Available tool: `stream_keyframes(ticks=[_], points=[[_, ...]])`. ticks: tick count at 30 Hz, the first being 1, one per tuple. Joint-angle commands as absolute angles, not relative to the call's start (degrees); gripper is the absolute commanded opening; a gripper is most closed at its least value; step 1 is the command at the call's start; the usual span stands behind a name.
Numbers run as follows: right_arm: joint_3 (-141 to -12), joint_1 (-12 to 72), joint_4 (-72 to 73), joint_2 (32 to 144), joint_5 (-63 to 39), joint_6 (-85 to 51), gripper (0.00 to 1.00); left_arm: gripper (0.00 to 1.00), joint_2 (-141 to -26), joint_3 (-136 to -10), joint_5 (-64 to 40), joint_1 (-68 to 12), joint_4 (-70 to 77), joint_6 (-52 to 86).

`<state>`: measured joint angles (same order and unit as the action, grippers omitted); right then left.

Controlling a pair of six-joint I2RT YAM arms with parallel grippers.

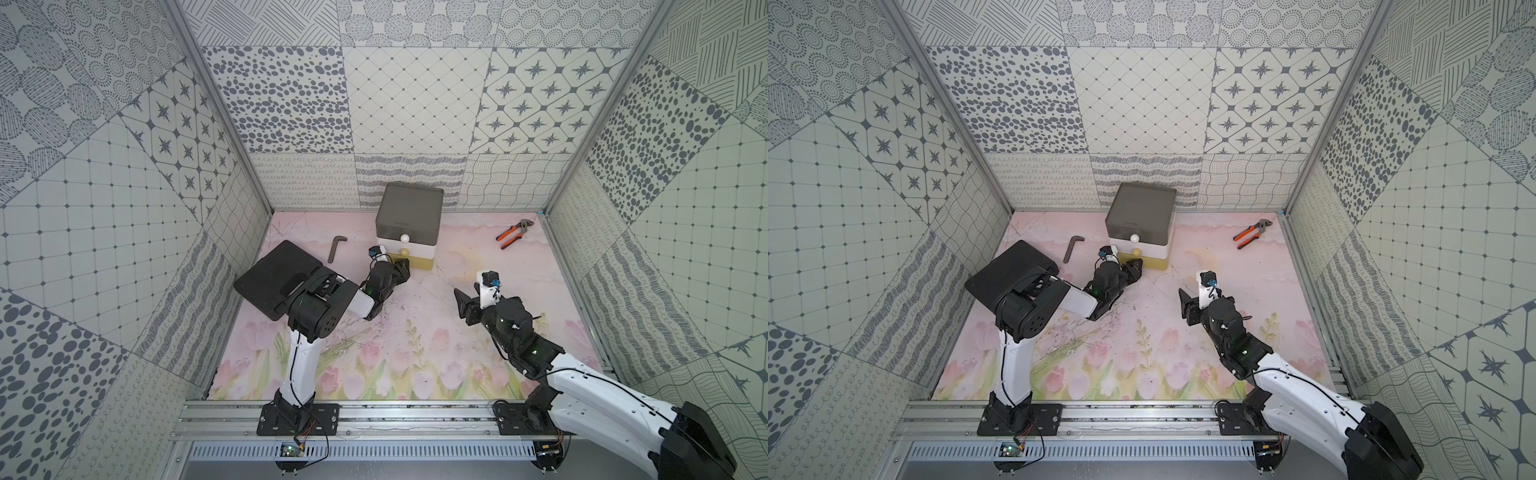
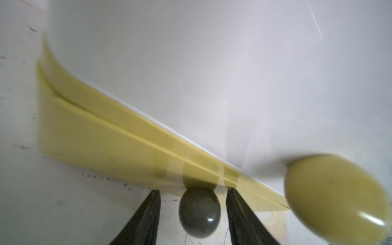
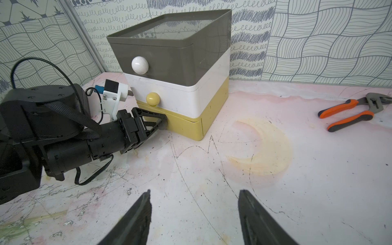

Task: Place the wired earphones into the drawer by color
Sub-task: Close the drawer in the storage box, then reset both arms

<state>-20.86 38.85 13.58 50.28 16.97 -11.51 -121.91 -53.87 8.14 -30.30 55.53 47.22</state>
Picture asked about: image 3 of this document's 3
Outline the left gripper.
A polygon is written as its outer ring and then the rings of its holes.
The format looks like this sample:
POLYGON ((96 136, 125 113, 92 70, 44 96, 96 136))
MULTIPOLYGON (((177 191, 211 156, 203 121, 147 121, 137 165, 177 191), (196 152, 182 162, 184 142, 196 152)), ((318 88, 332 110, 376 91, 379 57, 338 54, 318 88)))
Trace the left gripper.
POLYGON ((102 125, 99 138, 71 138, 46 146, 48 162, 44 165, 48 176, 64 180, 63 174, 94 160, 105 160, 111 154, 125 153, 138 148, 157 130, 165 130, 168 119, 165 114, 134 107, 131 113, 120 110, 120 118, 102 125))

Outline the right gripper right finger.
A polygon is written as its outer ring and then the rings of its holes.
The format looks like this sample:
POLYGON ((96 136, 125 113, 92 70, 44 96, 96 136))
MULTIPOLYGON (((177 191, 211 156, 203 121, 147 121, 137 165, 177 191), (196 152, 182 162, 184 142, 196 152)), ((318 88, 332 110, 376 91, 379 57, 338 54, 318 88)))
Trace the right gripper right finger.
POLYGON ((238 210, 244 244, 297 244, 297 242, 289 236, 248 190, 240 191, 238 210))

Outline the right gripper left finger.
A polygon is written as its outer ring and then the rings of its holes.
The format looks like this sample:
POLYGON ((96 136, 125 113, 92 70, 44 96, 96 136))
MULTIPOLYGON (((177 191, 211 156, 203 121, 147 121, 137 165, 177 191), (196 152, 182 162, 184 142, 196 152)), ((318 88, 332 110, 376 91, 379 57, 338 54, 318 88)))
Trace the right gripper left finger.
POLYGON ((100 245, 145 245, 152 218, 151 192, 144 192, 99 242, 100 245))

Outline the yellow bottom drawer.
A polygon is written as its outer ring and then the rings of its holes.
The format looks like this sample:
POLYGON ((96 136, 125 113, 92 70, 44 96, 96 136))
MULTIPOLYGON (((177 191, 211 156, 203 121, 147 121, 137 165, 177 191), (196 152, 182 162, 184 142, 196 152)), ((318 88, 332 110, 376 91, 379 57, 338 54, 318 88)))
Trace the yellow bottom drawer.
POLYGON ((202 120, 200 118, 191 118, 160 107, 152 107, 149 106, 147 103, 139 100, 137 100, 136 102, 141 109, 165 114, 167 117, 168 130, 196 141, 200 141, 204 138, 202 120))

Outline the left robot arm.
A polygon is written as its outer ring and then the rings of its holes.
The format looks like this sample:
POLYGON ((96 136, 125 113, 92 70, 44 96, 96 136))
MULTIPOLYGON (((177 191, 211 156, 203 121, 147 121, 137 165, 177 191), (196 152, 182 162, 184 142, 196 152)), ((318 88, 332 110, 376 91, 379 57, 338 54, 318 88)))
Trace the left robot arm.
POLYGON ((39 188, 43 173, 62 181, 92 161, 110 164, 166 127, 166 115, 137 107, 99 124, 80 85, 12 89, 1 102, 1 203, 39 188))

